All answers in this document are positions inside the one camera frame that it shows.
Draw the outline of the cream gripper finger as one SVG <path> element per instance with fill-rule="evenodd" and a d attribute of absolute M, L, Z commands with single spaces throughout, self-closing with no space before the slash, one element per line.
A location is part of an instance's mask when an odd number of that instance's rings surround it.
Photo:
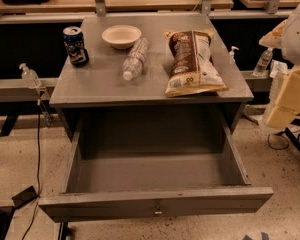
<path fill-rule="evenodd" d="M 275 104 L 294 114 L 300 113 L 300 67 L 294 67 L 284 77 Z"/>
<path fill-rule="evenodd" d="M 266 125 L 271 128 L 284 129 L 294 118 L 294 111 L 275 105 L 266 119 Z"/>

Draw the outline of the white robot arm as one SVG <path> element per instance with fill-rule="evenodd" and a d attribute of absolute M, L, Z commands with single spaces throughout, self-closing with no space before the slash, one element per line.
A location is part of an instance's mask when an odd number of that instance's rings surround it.
<path fill-rule="evenodd" d="M 264 35 L 259 44 L 280 49 L 282 57 L 293 64 L 283 76 L 273 108 L 265 119 L 268 127 L 284 129 L 300 113 L 300 4 L 286 20 Z"/>

